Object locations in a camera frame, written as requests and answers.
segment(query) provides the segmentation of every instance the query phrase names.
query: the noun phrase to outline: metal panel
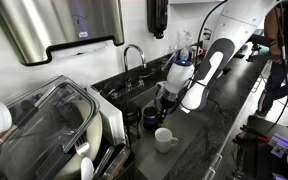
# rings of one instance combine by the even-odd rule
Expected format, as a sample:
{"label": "metal panel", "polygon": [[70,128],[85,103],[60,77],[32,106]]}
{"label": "metal panel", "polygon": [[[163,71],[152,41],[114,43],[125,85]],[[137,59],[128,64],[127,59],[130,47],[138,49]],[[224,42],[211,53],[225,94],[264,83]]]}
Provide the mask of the metal panel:
{"label": "metal panel", "polygon": [[124,43],[120,0],[0,0],[0,22],[24,65],[50,62],[52,50]]}

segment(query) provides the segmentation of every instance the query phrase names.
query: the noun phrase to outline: wall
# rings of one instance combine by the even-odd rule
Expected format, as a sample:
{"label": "wall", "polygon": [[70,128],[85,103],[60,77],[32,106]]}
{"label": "wall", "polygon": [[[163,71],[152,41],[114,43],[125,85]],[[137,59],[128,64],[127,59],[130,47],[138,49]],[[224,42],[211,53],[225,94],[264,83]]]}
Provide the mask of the wall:
{"label": "wall", "polygon": [[[66,75],[82,86],[91,85],[124,71],[122,53],[126,45],[136,44],[142,48],[147,61],[168,53],[169,46],[178,42],[183,30],[190,31],[193,42],[206,14],[217,3],[198,3],[169,6],[168,27],[165,37],[156,40],[148,32],[145,0],[121,0],[125,44],[115,47],[111,41],[105,48],[84,55],[64,58],[47,65],[25,67],[17,59],[13,47],[0,28],[0,101],[25,92],[52,77]],[[221,8],[207,21],[212,28]],[[140,65],[139,56],[129,50],[129,67]]]}

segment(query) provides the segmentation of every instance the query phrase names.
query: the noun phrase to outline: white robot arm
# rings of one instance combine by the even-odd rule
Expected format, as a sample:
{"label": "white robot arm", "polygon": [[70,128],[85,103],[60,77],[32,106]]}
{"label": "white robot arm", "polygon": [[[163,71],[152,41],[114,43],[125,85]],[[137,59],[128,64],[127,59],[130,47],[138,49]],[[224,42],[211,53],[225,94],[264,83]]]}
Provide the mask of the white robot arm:
{"label": "white robot arm", "polygon": [[[179,93],[179,90],[174,92],[168,87],[171,84],[176,84],[174,81],[179,79],[182,81],[178,84],[183,86],[187,77],[190,78],[185,96],[178,98],[182,99],[182,110],[185,112],[202,110],[206,105],[208,90],[224,66],[247,42],[268,12],[284,1],[288,0],[228,0],[212,32],[207,54],[197,72],[191,73],[191,67],[187,65],[185,68],[179,68],[181,63],[172,65],[161,98],[161,118],[165,118],[163,114],[166,114],[167,109],[174,104],[174,95]],[[180,72],[180,70],[188,71],[191,74],[188,75],[188,73]],[[180,74],[185,75],[185,78],[179,78]]]}

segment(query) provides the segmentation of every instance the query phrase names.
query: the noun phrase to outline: kitchen sink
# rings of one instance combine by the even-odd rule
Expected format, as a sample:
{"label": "kitchen sink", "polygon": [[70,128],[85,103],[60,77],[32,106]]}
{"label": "kitchen sink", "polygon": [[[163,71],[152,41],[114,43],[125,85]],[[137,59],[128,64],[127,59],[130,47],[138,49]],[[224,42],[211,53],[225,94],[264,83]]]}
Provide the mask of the kitchen sink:
{"label": "kitchen sink", "polygon": [[[141,107],[143,111],[145,107],[154,106],[153,99],[156,91],[157,87],[152,87],[130,99],[130,101]],[[136,157],[136,167],[148,179],[163,179],[198,132],[212,118],[216,108],[215,103],[208,101],[203,111],[186,114],[178,108],[172,115],[168,115],[161,127],[170,129],[173,136],[179,139],[179,143],[165,154],[155,150],[154,133],[143,128],[142,119],[138,125],[140,138],[132,149]]]}

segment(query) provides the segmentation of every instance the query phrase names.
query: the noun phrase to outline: black cup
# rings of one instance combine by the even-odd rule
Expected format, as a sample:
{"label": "black cup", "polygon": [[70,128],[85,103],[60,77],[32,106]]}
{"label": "black cup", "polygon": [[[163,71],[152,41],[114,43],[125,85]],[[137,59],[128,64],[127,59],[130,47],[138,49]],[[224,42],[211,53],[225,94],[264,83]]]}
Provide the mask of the black cup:
{"label": "black cup", "polygon": [[143,127],[153,132],[158,129],[158,109],[156,107],[146,107],[143,110]]}

